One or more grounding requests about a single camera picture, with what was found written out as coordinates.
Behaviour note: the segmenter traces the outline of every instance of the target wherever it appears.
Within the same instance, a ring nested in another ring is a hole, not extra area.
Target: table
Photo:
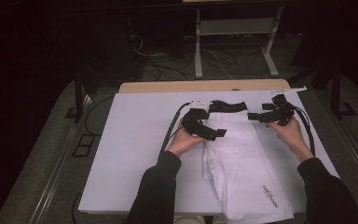
[[[123,84],[112,103],[79,210],[90,214],[129,212],[144,171],[157,161],[174,113],[188,99],[201,97],[228,100],[228,103],[242,99],[250,112],[259,113],[261,104],[270,102],[270,91],[266,90],[279,88],[287,89],[289,85],[283,79]],[[286,98],[304,109],[296,93]],[[296,157],[271,129],[257,122],[255,127],[289,201],[296,212],[305,212],[306,197],[296,172]],[[316,155],[332,175],[337,175],[317,133],[313,127],[311,130]],[[201,154],[201,146],[196,146],[181,158],[183,165],[177,176],[175,203],[177,215],[221,214],[212,183],[201,177]]]

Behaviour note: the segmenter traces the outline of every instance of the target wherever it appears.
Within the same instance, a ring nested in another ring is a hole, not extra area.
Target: black cable
[[[287,101],[281,101],[281,102],[284,103],[286,106],[293,108],[297,112],[298,116],[300,117],[301,121],[304,124],[305,130],[307,131],[307,135],[310,140],[310,152],[312,153],[313,156],[315,156],[315,143],[313,140],[312,131],[310,130],[310,118],[308,117],[307,113],[305,113],[305,111],[302,110],[301,108],[292,105]]]
[[[161,81],[161,75],[162,75],[161,69],[158,66],[155,66],[153,64],[145,64],[145,65],[156,68],[158,70],[158,76],[157,77],[150,71],[145,70],[145,72],[147,72],[147,73],[151,74],[153,77],[155,77],[156,78],[155,81]]]
[[[223,59],[218,58],[217,55],[215,55],[213,52],[209,51],[208,49],[202,49],[201,56],[203,57],[203,59],[206,63],[208,63],[210,66],[215,67],[215,68],[222,68],[222,67],[229,68],[231,65],[235,64],[235,63],[230,63],[228,60],[223,60]],[[215,65],[211,61],[221,63],[222,65],[221,66],[220,66],[220,64]]]
[[[80,190],[79,190],[79,192],[77,193],[77,195],[76,195],[76,197],[75,197],[75,199],[74,199],[74,202],[72,203],[72,222],[74,223],[74,224],[76,224],[77,222],[76,222],[76,217],[75,217],[75,210],[76,210],[76,203],[77,203],[77,200],[79,199],[79,197],[80,197],[80,194],[83,192],[83,189],[84,189],[84,187],[82,187]]]
[[[238,55],[239,55],[239,56],[242,56],[242,55],[252,55],[252,54],[259,53],[259,52],[261,52],[261,48],[255,50],[255,51],[249,52],[249,53],[242,53],[242,54],[238,54]]]
[[[180,55],[176,55],[173,53],[169,53],[167,55],[160,55],[160,56],[148,56],[147,61],[153,62],[153,63],[170,63],[174,62],[176,60],[179,60],[181,58]]]
[[[194,54],[192,54],[192,56],[190,57],[190,59],[188,60],[188,62],[187,62],[184,66],[178,67],[178,68],[172,68],[172,67],[169,67],[169,66],[160,65],[160,64],[157,64],[156,62],[150,62],[150,63],[151,63],[152,65],[154,65],[154,66],[159,66],[159,67],[164,68],[164,69],[174,70],[174,71],[180,73],[180,74],[182,75],[182,77],[184,77],[186,80],[188,80],[187,76],[190,76],[190,75],[187,75],[187,74],[183,73],[183,72],[180,71],[180,70],[181,70],[181,69],[188,68],[188,67],[191,65],[191,63],[193,62],[193,58],[194,58]]]
[[[224,59],[224,60],[225,60],[225,59],[229,59],[229,58],[231,58],[231,57],[235,57],[235,56],[254,54],[254,53],[256,53],[256,52],[259,51],[259,49],[258,49],[258,50],[255,51],[255,52],[242,53],[242,54],[240,54],[240,52],[241,52],[243,49],[245,49],[245,45],[247,44],[246,41],[242,41],[241,46],[238,47],[237,50],[236,50],[234,53],[231,53],[231,52],[228,52],[227,50],[224,50],[225,47],[223,47],[222,44],[221,44],[219,41],[215,41],[215,42],[214,42],[214,43],[220,48],[218,51],[221,51],[221,52],[223,52],[223,53],[229,55],[229,56],[226,57],[226,58],[221,58],[221,59]]]
[[[297,112],[298,116],[301,118],[302,122],[304,123],[305,130],[307,131],[308,138],[310,140],[310,152],[315,156],[315,144],[313,141],[312,131],[310,130],[310,118],[308,115],[300,108],[295,106],[295,111]]]
[[[220,51],[220,52],[222,52],[222,53],[228,55],[227,57],[222,57],[222,58],[219,58],[219,59],[220,59],[220,61],[226,61],[227,64],[232,65],[232,64],[236,64],[236,63],[238,62],[238,59],[237,59],[236,56],[237,56],[238,53],[241,51],[241,49],[242,49],[242,48],[237,49],[234,53],[228,52],[227,50],[223,50],[223,49],[216,49],[215,51]],[[228,60],[228,59],[230,59],[230,58],[233,58],[233,59],[234,59],[234,63],[231,63],[231,62]]]
[[[155,75],[153,72],[148,71],[148,70],[144,70],[144,73],[148,73],[148,74],[150,74],[152,77],[155,77],[156,79],[155,79],[154,81],[159,81],[159,79],[161,78],[161,73],[159,73],[158,76]]]
[[[145,65],[149,65],[149,66],[153,66],[153,67],[156,67],[156,68],[163,68],[163,69],[167,69],[167,70],[173,70],[177,73],[179,73],[181,75],[181,77],[179,78],[174,78],[174,77],[168,77],[167,74],[165,72],[163,72],[162,74],[164,74],[164,76],[168,79],[168,80],[182,80],[181,78],[184,77],[185,80],[188,80],[188,77],[189,75],[185,74],[184,72],[180,71],[179,69],[176,69],[176,68],[172,68],[172,67],[169,67],[169,66],[165,66],[165,65],[160,65],[160,64],[156,64],[156,63],[146,63]]]
[[[207,51],[208,53],[210,53],[210,54],[212,54],[212,55],[216,55],[216,54],[213,53],[210,49],[202,49],[202,51]],[[215,51],[221,51],[221,52],[224,53],[224,54],[228,54],[227,57],[219,57],[219,58],[218,58],[219,60],[215,60],[215,61],[217,61],[217,62],[220,62],[220,63],[222,63],[222,64],[226,64],[227,66],[231,66],[231,65],[236,64],[236,63],[238,62],[238,59],[237,59],[236,55],[233,54],[233,53],[224,52],[224,51],[222,51],[222,50],[215,50]]]
[[[165,151],[165,148],[167,147],[168,142],[170,141],[170,139],[172,137],[171,132],[172,132],[173,127],[175,126],[176,121],[179,118],[180,112],[183,109],[183,107],[185,107],[187,105],[190,105],[190,103],[185,103],[185,104],[181,105],[181,107],[179,107],[178,111],[176,111],[176,114],[171,121],[170,128],[168,129],[167,134],[165,134],[164,142],[162,143],[162,147],[161,147],[161,150],[159,151],[158,156],[160,156]]]
[[[178,128],[174,133],[172,133],[169,139],[171,139],[181,129],[183,129],[183,127]]]
[[[111,95],[111,96],[109,96],[109,97],[106,97],[105,99],[103,99],[100,103],[98,103],[96,106],[94,106],[94,107],[89,111],[89,113],[88,113],[87,116],[86,116],[86,120],[84,121],[84,128],[86,129],[86,132],[88,132],[89,134],[95,135],[95,136],[101,136],[101,135],[102,135],[101,133],[93,133],[92,131],[90,131],[89,126],[88,126],[88,124],[87,124],[87,121],[88,121],[88,119],[89,119],[89,116],[90,116],[91,112],[92,112],[95,108],[97,108],[99,105],[101,105],[102,103],[108,101],[109,99],[111,99],[111,98],[114,97],[114,96],[115,96],[115,95]]]

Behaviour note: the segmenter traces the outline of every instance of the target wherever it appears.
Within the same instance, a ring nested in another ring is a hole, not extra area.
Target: white cloth
[[[212,179],[229,224],[268,223],[293,218],[293,207],[265,156],[247,111],[211,113],[204,124],[227,129],[205,144],[203,177]]]

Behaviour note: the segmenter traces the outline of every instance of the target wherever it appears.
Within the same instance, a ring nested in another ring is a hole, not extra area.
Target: person's right hand
[[[205,138],[193,136],[186,132],[185,128],[182,125],[182,120],[180,120],[178,130],[173,136],[173,140],[168,147],[168,151],[180,158],[182,154],[189,151],[196,144],[207,141],[208,140],[206,140]]]
[[[305,161],[313,158],[310,148],[304,141],[301,128],[295,117],[291,117],[285,126],[281,126],[275,122],[267,124],[275,130],[278,137],[296,154],[299,161]]]

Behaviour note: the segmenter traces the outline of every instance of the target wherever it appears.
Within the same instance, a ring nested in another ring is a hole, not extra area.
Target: dark background
[[[129,2],[66,1],[61,7],[120,4]],[[194,27],[194,13],[152,14],[78,13],[57,11],[57,4],[49,1],[0,1],[0,209],[51,108],[75,74],[88,93],[136,81],[142,60],[132,51],[131,34],[144,36],[150,48],[168,48],[181,46],[182,35],[193,32],[188,24]],[[211,10],[213,15],[224,16]],[[287,33],[304,34],[294,65],[307,67],[334,55],[343,74],[358,84],[358,1],[288,4],[278,38]]]

